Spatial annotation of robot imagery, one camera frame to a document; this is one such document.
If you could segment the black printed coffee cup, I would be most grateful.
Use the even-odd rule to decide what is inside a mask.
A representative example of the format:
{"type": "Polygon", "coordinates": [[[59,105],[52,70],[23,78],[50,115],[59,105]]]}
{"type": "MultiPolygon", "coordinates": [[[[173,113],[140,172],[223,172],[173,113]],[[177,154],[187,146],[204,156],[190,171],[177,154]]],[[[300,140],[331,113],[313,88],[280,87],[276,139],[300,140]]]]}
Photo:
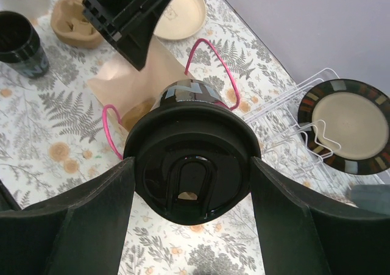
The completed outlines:
{"type": "Polygon", "coordinates": [[[152,110],[178,102],[205,102],[228,109],[221,95],[211,85],[195,79],[184,79],[166,87],[157,97],[152,110]]]}

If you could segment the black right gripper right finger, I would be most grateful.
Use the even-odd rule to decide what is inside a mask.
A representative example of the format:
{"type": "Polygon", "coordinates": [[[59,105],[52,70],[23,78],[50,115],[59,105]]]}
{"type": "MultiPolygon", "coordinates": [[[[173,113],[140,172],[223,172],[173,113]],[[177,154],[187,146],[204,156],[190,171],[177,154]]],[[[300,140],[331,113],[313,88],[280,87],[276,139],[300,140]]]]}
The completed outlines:
{"type": "Polygon", "coordinates": [[[389,216],[328,198],[250,161],[266,274],[389,274],[389,216]]]}

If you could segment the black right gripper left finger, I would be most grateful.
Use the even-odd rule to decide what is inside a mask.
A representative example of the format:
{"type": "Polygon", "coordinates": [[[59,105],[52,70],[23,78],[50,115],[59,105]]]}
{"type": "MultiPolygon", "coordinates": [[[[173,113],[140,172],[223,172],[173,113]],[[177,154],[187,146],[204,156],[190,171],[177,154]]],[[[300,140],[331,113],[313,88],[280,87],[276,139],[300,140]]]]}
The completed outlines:
{"type": "Polygon", "coordinates": [[[117,274],[135,191],[134,159],[21,209],[1,186],[1,274],[117,274]]]}

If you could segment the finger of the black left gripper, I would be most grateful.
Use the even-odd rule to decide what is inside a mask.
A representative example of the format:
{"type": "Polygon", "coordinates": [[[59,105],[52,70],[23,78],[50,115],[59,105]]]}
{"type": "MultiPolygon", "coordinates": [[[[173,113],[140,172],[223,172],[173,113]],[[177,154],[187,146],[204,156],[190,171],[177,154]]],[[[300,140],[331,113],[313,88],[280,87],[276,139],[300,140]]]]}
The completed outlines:
{"type": "Polygon", "coordinates": [[[83,0],[83,15],[134,68],[146,64],[155,27],[172,0],[83,0]]]}

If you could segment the black plastic cup lid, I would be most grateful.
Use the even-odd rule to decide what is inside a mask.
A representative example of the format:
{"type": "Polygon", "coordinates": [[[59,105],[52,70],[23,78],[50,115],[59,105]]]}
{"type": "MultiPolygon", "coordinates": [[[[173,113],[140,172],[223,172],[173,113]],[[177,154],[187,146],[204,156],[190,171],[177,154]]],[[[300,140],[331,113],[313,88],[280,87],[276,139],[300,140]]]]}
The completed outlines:
{"type": "Polygon", "coordinates": [[[157,214],[197,225],[225,214],[250,191],[250,159],[261,155],[253,130],[231,111],[205,102],[152,110],[127,136],[135,190],[157,214]]]}

